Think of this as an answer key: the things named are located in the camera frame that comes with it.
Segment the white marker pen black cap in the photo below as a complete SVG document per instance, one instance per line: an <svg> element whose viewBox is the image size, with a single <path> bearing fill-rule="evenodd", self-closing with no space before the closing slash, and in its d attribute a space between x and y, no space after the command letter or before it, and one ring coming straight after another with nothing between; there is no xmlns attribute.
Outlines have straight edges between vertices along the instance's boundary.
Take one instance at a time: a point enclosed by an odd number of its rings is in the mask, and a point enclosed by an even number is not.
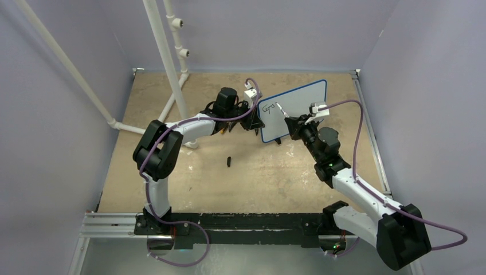
<svg viewBox="0 0 486 275"><path fill-rule="evenodd" d="M285 119L289 118L289 114L284 110L284 108L278 102L275 102L275 105L276 107L279 108L280 112L282 113Z"/></svg>

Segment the blue framed whiteboard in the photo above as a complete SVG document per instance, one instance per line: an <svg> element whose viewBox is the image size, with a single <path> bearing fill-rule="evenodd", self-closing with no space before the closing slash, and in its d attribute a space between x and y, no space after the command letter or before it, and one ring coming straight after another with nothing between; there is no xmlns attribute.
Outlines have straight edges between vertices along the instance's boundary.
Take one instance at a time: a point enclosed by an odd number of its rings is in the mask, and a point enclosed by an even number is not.
<svg viewBox="0 0 486 275"><path fill-rule="evenodd" d="M257 104L257 113L265 127L260 130L263 143L289 135L284 116L276 107L278 102L292 117L309 114L309 106L315 102L326 101L327 81L321 79L310 84L291 89L262 99Z"/></svg>

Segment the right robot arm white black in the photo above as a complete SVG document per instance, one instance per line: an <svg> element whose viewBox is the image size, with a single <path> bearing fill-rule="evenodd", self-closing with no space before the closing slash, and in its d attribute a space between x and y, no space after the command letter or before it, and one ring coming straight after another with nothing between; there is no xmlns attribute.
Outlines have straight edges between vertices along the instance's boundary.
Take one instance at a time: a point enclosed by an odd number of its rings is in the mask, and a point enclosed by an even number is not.
<svg viewBox="0 0 486 275"><path fill-rule="evenodd" d="M301 140L314 161L318 178L357 204L340 206L323 215L323 229L336 233L349 231L376 248L381 260L399 270L428 254L431 243L425 225L418 221L420 210L413 204L403 206L379 193L359 177L339 153L339 133L333 128L318 128L307 115L286 116L284 121L292 140Z"/></svg>

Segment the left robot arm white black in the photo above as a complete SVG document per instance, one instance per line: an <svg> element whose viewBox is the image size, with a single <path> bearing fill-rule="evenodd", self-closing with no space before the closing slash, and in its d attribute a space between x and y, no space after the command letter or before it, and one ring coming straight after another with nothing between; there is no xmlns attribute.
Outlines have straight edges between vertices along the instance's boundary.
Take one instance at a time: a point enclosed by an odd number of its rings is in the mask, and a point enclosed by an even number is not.
<svg viewBox="0 0 486 275"><path fill-rule="evenodd" d="M261 91L248 84L242 97L233 88L223 87L215 100L195 116L174 123L153 120L149 123L132 154L144 180L146 202L143 210L148 226L156 234L169 231L175 220L170 217L168 179L186 146L194 150L197 139L230 131L240 124L246 131L264 127L257 114Z"/></svg>

